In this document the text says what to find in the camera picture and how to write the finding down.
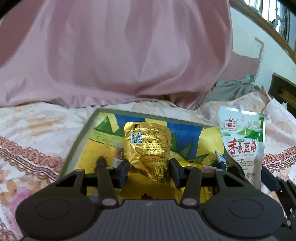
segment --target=logo on gold package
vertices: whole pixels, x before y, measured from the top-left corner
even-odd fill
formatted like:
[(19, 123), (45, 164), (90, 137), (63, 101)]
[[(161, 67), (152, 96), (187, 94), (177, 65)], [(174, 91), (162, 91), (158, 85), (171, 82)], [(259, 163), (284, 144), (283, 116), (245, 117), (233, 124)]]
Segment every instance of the logo on gold package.
[(147, 177), (169, 184), (168, 163), (171, 132), (166, 126), (146, 122), (128, 122), (124, 126), (124, 155)]

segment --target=window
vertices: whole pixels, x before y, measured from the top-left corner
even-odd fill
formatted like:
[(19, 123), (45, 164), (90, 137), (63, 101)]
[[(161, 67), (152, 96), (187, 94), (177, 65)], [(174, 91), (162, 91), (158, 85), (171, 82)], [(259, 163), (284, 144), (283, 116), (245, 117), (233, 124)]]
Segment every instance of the window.
[(278, 0), (230, 0), (230, 5), (269, 33), (296, 62), (296, 16)]

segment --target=wooden headboard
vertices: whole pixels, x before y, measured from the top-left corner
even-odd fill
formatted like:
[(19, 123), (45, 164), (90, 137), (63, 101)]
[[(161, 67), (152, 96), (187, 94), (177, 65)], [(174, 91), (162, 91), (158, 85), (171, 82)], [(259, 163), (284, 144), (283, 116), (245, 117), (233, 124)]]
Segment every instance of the wooden headboard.
[(294, 83), (277, 73), (273, 73), (268, 94), (280, 103), (288, 100), (295, 101), (290, 101), (287, 104), (287, 110), (296, 118), (296, 85)]

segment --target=window frame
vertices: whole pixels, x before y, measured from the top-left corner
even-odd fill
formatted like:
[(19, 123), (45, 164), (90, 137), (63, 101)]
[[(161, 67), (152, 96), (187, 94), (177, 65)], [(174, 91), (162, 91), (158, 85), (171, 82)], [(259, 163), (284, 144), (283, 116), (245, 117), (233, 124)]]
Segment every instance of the window frame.
[(290, 58), (296, 63), (296, 43), (295, 50), (293, 50), (286, 40), (262, 17), (256, 13), (252, 8), (245, 4), (241, 0), (229, 0), (230, 6), (238, 10), (258, 26), (260, 26), (266, 33), (268, 33), (290, 56)]

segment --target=blue painted area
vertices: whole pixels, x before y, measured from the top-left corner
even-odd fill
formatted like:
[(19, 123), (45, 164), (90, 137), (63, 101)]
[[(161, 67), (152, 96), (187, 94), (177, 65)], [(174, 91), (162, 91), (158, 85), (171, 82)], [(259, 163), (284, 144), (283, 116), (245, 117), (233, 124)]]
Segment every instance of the blue painted area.
[(134, 117), (134, 116), (128, 116), (128, 115), (115, 115), (115, 117), (119, 127), (124, 126), (127, 122), (135, 122), (135, 121), (145, 122), (145, 119), (140, 117)]
[(186, 148), (190, 143), (193, 143), (191, 151), (187, 156), (187, 160), (193, 159), (197, 152), (198, 140), (203, 127), (170, 122), (167, 123), (167, 127), (170, 129), (172, 135), (176, 134), (177, 153)]

